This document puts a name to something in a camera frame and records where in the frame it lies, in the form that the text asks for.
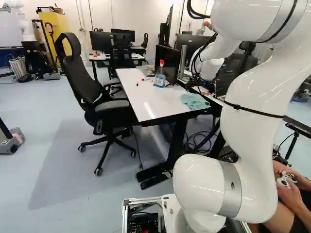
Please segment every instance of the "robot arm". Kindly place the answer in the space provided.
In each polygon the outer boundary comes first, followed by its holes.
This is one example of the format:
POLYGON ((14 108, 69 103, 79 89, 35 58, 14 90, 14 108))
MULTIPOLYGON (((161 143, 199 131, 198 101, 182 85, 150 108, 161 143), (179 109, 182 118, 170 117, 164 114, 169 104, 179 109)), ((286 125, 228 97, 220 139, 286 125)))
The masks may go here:
POLYGON ((195 61, 198 49, 192 56, 190 67, 195 66, 201 78, 211 81, 224 63, 224 58, 230 56, 241 43, 240 40, 231 39, 223 35, 217 35, 216 40, 210 43, 195 61))
POLYGON ((273 142, 291 97, 311 73, 310 20, 311 0, 215 1, 211 23, 227 49, 215 41, 203 59, 225 57, 240 41, 275 49, 268 61, 237 77, 225 98, 220 127, 238 162, 188 154, 174 166, 174 191, 195 232, 217 232, 225 217, 262 223, 273 216, 273 142))

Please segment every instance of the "black desk frame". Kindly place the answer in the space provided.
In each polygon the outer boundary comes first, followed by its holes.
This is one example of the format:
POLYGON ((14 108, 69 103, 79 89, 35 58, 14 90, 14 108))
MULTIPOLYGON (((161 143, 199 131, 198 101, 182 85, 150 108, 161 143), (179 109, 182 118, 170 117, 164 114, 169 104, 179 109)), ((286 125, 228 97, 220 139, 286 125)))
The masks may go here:
MULTIPOLYGON (((146 121, 145 125, 144 122, 142 123, 142 126, 145 127, 151 125, 159 125, 168 122, 170 123, 175 122, 175 127, 172 134, 172 140, 170 144, 167 161, 155 165, 153 167, 147 168, 136 174, 136 178, 140 183, 140 187, 142 190, 151 187, 157 183, 160 183, 162 181, 165 181, 169 179, 169 177, 171 176, 170 171, 174 168, 174 164, 177 161, 177 159, 180 156, 182 156, 184 135, 186 132, 187 122, 189 119, 194 118, 201 114, 220 117, 222 107, 219 104, 210 101, 210 99, 208 99, 207 97, 205 98, 209 100, 211 108, 204 110, 204 113, 202 112, 202 110, 191 111, 184 114, 178 114, 152 121, 146 121)), ((217 137, 216 142, 211 150, 211 155, 217 157, 224 145, 225 140, 222 137, 221 133, 219 133, 219 136, 217 137)))
MULTIPOLYGON (((142 59, 142 58, 132 58, 133 61, 138 61, 138 65, 141 66, 142 65, 142 62, 146 62, 146 59, 142 59)), ((95 65, 95 62, 108 62, 110 64, 110 59, 109 60, 93 60, 93 59, 89 59, 89 61, 91 61, 92 63, 92 68, 93 68, 93 74, 94 74, 94 79, 95 81, 98 82, 98 77, 97 77, 97 72, 96 72, 96 65, 95 65)))

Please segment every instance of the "chair headrest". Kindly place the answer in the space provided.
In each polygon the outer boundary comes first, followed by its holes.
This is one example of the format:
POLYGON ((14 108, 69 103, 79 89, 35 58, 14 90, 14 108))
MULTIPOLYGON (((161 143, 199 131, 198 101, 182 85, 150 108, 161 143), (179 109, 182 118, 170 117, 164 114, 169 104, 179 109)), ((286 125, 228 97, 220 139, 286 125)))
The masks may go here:
POLYGON ((61 33, 59 37, 57 38, 55 42, 55 50, 57 53, 57 56, 61 59, 63 59, 66 56, 64 46, 63 46, 63 40, 67 39, 70 46, 71 46, 71 59, 74 59, 75 57, 79 57, 81 55, 81 44, 77 36, 73 33, 61 33))

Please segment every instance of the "desk surface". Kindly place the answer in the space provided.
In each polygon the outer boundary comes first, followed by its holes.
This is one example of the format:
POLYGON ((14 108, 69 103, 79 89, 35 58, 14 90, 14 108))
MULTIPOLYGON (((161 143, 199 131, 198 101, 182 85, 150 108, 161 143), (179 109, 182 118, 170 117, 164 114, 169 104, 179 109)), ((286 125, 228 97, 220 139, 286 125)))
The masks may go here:
POLYGON ((187 105, 181 103, 181 96, 186 94, 181 86, 153 86, 152 78, 142 81, 146 77, 136 68, 116 71, 139 122, 191 111, 187 105))
MULTIPOLYGON (((97 57, 94 57, 94 55, 90 55, 88 57, 88 59, 90 61, 106 61, 106 60, 110 60, 110 55, 109 56, 106 56, 104 53, 98 55, 97 57)), ((146 58, 144 56, 141 56, 139 54, 136 54, 136 53, 132 53, 132 59, 134 61, 137 61, 137 60, 146 60, 146 58)))

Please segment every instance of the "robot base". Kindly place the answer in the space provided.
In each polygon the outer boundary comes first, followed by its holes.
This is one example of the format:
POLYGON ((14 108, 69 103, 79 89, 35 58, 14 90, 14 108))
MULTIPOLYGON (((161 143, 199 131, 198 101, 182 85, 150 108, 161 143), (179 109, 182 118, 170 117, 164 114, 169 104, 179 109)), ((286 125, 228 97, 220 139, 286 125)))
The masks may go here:
POLYGON ((11 139, 0 138, 0 154, 14 154, 25 141, 25 136, 20 128, 10 129, 10 133, 13 135, 11 139))

